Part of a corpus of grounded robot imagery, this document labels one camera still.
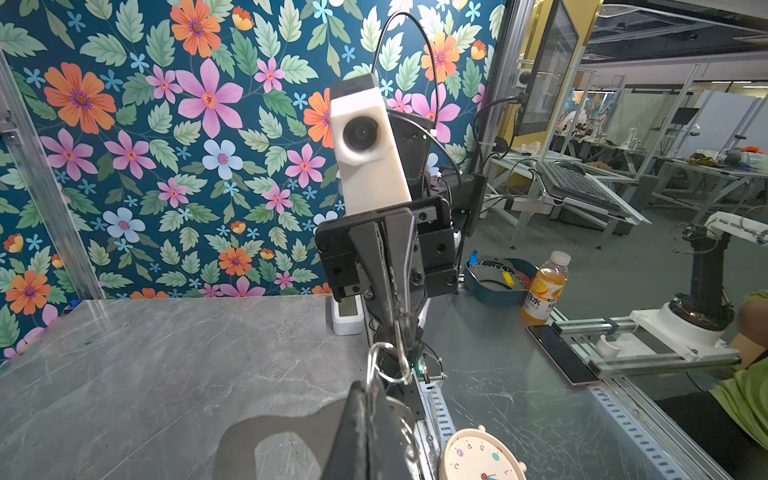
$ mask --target clock face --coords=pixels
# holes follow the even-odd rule
[[[448,480],[517,480],[512,464],[488,441],[465,436],[448,447],[444,455]]]

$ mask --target black pants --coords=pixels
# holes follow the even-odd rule
[[[768,450],[743,431],[711,393],[690,393],[656,403],[733,478],[768,478]]]

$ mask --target bottle label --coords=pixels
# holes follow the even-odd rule
[[[535,319],[548,319],[549,313],[560,298],[563,287],[565,285],[550,283],[541,276],[536,276],[528,292],[528,298],[525,299],[523,310]]]

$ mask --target camera lens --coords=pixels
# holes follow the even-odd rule
[[[344,127],[344,141],[353,150],[368,150],[378,137],[379,124],[371,117],[355,117]]]

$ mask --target orange flower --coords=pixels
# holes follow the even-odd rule
[[[221,260],[219,266],[222,270],[226,270],[228,275],[243,276],[253,267],[250,264],[250,255],[242,248],[237,250],[232,247],[227,248],[226,252],[219,253],[219,260]]]
[[[431,41],[432,51],[435,53],[435,67],[437,68],[437,81],[442,83],[446,77],[452,77],[456,73],[456,64],[458,61],[458,50],[455,50],[456,39],[453,35],[445,37],[444,32],[435,34],[435,40]],[[427,55],[422,57],[422,68],[426,68],[426,76],[429,80],[435,80],[435,73],[432,71],[432,61],[429,59],[429,48],[424,45],[424,51]]]
[[[238,30],[246,31],[253,28],[253,17],[240,7],[235,7],[232,11],[232,22]]]
[[[327,295],[329,293],[333,293],[331,290],[331,287],[328,286],[328,282],[325,282],[323,286],[317,285],[312,288],[312,293],[315,295]]]
[[[245,223],[237,221],[235,223],[232,223],[230,225],[230,228],[234,233],[237,233],[238,235],[240,235],[242,232],[245,231]]]
[[[482,41],[477,40],[472,46],[472,59],[482,60],[488,54],[488,49]]]
[[[45,87],[46,100],[54,107],[63,107],[58,117],[67,125],[74,127],[79,123],[86,134],[98,134],[99,127],[112,128],[114,119],[107,112],[113,114],[118,109],[111,95],[99,93],[104,90],[104,82],[93,72],[89,71],[83,78],[80,67],[64,62],[61,71],[50,67],[45,72],[45,80],[51,84]]]
[[[2,243],[2,246],[8,252],[19,253],[22,251],[22,247],[24,246],[24,237],[18,233],[16,235],[11,235],[5,242]]]
[[[170,10],[170,17],[177,23],[171,27],[177,40],[184,40],[184,50],[190,55],[196,55],[200,50],[200,56],[210,57],[221,46],[221,38],[214,35],[215,31],[221,31],[221,25],[216,17],[210,16],[210,7],[197,0],[195,5],[192,0],[181,0],[181,8],[174,5]]]
[[[312,141],[320,141],[322,138],[325,148],[333,148],[331,124],[328,122],[328,117],[331,115],[331,89],[326,88],[325,98],[316,91],[310,97],[310,107],[312,108],[304,110],[304,123],[312,125],[310,128]]]
[[[150,299],[150,298],[170,298],[170,295],[168,295],[165,292],[154,292],[154,288],[143,288],[140,292],[133,292],[131,294],[131,298],[134,300],[138,299]]]
[[[38,275],[34,270],[26,271],[23,277],[17,275],[11,280],[13,288],[5,292],[5,301],[13,302],[11,310],[14,313],[24,310],[25,315],[31,315],[48,303],[45,297],[51,294],[51,286],[45,285],[47,281],[45,275]]]

